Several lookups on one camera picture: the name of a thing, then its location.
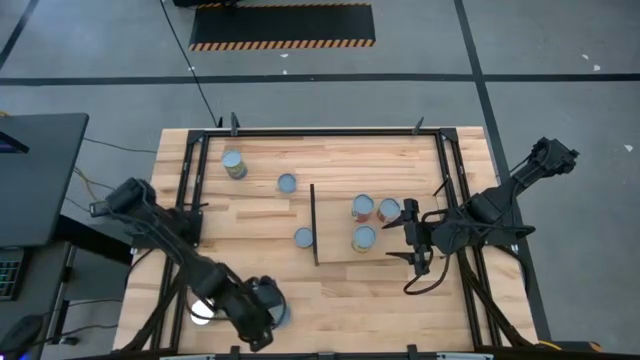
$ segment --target hazard stripe mat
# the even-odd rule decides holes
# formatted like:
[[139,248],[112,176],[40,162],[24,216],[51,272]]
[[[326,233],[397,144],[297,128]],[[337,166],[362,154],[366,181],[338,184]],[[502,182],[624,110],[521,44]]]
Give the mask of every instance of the hazard stripe mat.
[[191,51],[370,47],[375,26],[369,4],[200,5]]

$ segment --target concrete floor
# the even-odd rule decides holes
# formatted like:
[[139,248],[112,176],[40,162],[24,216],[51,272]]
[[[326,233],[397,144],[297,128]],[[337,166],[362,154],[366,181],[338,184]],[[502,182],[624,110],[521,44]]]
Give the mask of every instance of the concrete floor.
[[[158,0],[34,2],[35,11],[4,64],[0,57],[0,110],[86,112],[91,116],[87,137],[141,149],[156,148],[162,128],[212,126],[194,84],[3,86],[8,78],[190,76]],[[378,42],[370,49],[187,54],[201,76],[280,75],[283,70],[289,75],[472,74],[454,0],[371,3]],[[640,72],[637,1],[463,4],[485,75]],[[0,2],[0,48],[28,5],[29,0]],[[170,2],[167,8],[182,45],[188,46],[194,11]],[[558,138],[581,153],[572,174],[536,184],[520,201],[525,223],[538,229],[529,240],[553,339],[595,340],[607,351],[640,353],[635,336],[640,327],[635,276],[640,271],[635,258],[640,255],[635,221],[640,83],[486,86],[510,165],[541,136]],[[216,116],[233,111],[243,126],[412,125],[421,116],[425,125],[485,125],[481,103],[487,100],[473,82],[443,81],[210,83],[203,91]],[[495,133],[490,135],[495,146]],[[130,176],[149,178],[153,160],[150,154],[85,142],[78,166],[90,178],[116,186]],[[68,197],[83,206],[90,201],[77,178]],[[95,223],[70,203],[63,212]],[[122,296],[125,267],[88,254],[79,254],[76,265],[72,299]],[[117,322],[119,306],[79,306],[70,314],[67,329],[110,324]],[[84,333],[77,347],[48,347],[44,358],[105,353],[114,333]]]

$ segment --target computer mouse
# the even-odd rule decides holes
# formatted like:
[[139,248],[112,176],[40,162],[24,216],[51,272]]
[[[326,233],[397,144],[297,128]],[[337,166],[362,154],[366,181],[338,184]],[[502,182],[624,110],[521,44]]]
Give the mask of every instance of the computer mouse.
[[40,315],[27,315],[15,323],[0,341],[0,355],[6,359],[18,359],[28,350],[42,329],[43,321]]

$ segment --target aluminum frame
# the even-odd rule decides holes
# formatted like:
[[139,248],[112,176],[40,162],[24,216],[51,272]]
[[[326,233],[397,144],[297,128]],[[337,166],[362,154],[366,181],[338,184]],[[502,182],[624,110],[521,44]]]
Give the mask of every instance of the aluminum frame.
[[[449,170],[449,164],[447,161],[447,154],[445,148],[445,141],[449,141],[451,144],[451,149],[453,153],[453,159],[456,167],[457,179],[460,184],[461,195],[463,201],[466,201],[470,198],[470,191],[468,187],[468,182],[466,178],[466,172],[464,169],[464,163],[462,161],[462,153],[460,150],[460,144],[458,142],[458,135],[455,128],[425,128],[420,129],[417,135],[414,135],[413,127],[388,127],[388,128],[281,128],[281,129],[249,129],[249,128],[238,128],[236,129],[238,137],[286,137],[286,136],[433,136],[436,142],[436,148],[438,151],[438,159],[440,163],[440,170],[442,174],[443,185],[441,188],[444,188],[446,198],[447,198],[447,206],[455,207],[457,206],[457,198],[455,193],[455,188],[453,186],[451,173]],[[180,182],[178,187],[178,196],[176,198],[176,207],[179,209],[184,209],[185,207],[185,195],[187,190],[187,184],[189,181],[189,171],[191,169],[191,162],[193,158],[193,152],[195,149],[195,144],[200,143],[200,157],[198,161],[198,168],[196,173],[194,191],[193,191],[193,199],[191,202],[191,209],[198,209],[200,206],[200,200],[202,196],[202,187],[203,187],[203,179],[206,170],[206,160],[207,160],[207,151],[209,147],[209,142],[216,137],[233,137],[233,133],[231,129],[208,129],[208,130],[190,130],[187,136],[187,144],[185,149],[184,161],[182,166],[182,172],[180,174]],[[311,185],[311,206],[312,206],[312,227],[313,233],[315,234],[315,196],[314,196],[314,188]],[[314,236],[314,255],[316,251],[316,237]],[[476,271],[478,272],[478,280],[480,281],[483,289],[487,291],[489,295],[490,286],[488,282],[488,276],[486,272],[486,266],[484,262],[484,257],[482,254],[482,250],[479,247],[473,248],[474,260],[476,263]],[[457,256],[460,260],[468,263],[467,255],[465,250],[461,250],[457,253]],[[166,290],[168,288],[169,282],[171,280],[171,276],[173,275],[173,262],[167,258],[165,262],[165,268],[163,271],[162,283],[160,288],[159,299],[166,294]],[[467,317],[469,321],[469,331],[472,339],[472,343],[474,348],[479,346],[483,346],[482,335],[480,332],[480,326],[478,321],[478,313],[475,305],[475,299],[473,295],[473,291],[470,286],[465,283],[463,280],[463,295],[465,298],[465,307],[467,310]],[[171,328],[171,340],[170,340],[170,349],[176,350],[178,349],[180,334],[182,330],[182,317],[184,314],[184,307],[186,303],[186,287],[183,288],[179,294],[176,301],[175,308],[175,316],[174,321]],[[491,315],[486,313],[488,324],[489,324],[489,332],[491,337],[491,343],[494,346],[500,346],[500,332],[498,327],[491,317]],[[160,348],[160,339],[162,337],[162,328],[164,326],[164,318],[162,319],[154,331],[152,335],[151,341],[151,349],[159,349]],[[339,353],[340,357],[343,358],[345,356],[351,358],[362,358],[365,356],[366,358],[394,358],[394,359],[419,359],[419,358],[433,358],[436,354],[435,352],[417,352],[414,350],[413,344],[408,344],[408,352],[396,352],[396,353]],[[216,354],[216,357],[227,357],[229,359],[237,358],[234,355],[238,355],[239,350],[231,347],[229,354]],[[243,358],[255,358],[255,359],[269,359],[269,358],[304,358],[308,356],[309,358],[319,358],[322,359],[323,356],[328,359],[333,358],[338,353],[330,353],[330,354],[321,354],[321,353],[306,353],[306,354],[242,354]]]

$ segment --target wooden tabletop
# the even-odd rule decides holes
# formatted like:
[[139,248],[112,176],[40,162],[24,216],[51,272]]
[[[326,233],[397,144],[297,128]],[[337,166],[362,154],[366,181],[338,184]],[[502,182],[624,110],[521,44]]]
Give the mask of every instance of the wooden tabletop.
[[[164,130],[151,184],[158,203],[172,207],[185,152],[188,129]],[[460,147],[471,193],[495,186],[495,172],[481,127],[458,128]],[[241,181],[226,174],[220,158],[239,150],[249,169]],[[447,147],[453,172],[453,155]],[[194,164],[199,151],[194,151]],[[198,251],[228,264],[242,278],[269,275],[276,279],[292,310],[292,322],[274,332],[265,353],[403,352],[408,344],[419,351],[471,350],[471,336],[457,261],[452,258],[446,280],[434,291],[407,296],[402,287],[413,269],[385,251],[410,251],[402,230],[380,230],[372,217],[368,225],[378,234],[367,253],[351,249],[356,224],[351,201],[369,194],[383,198],[413,197],[422,212],[446,207],[444,192],[433,197],[442,182],[434,141],[426,136],[238,137],[213,138],[207,153],[202,202],[202,242]],[[186,199],[191,199],[195,168]],[[276,180],[293,173],[297,191],[283,194]],[[316,192],[318,255],[295,246],[293,234],[311,227],[309,185]],[[460,194],[458,184],[456,193]],[[496,303],[521,334],[536,341],[533,321],[518,263],[495,249],[484,250]],[[165,256],[155,251],[133,271],[125,293],[114,348],[124,346],[142,326],[158,298]],[[435,257],[431,273],[415,286],[432,284],[444,260]],[[188,303],[194,302],[188,296]],[[488,329],[480,302],[476,304],[485,343]],[[165,319],[168,345],[173,311]],[[228,353],[232,345],[248,346],[227,322],[195,325],[183,319],[180,353]]]

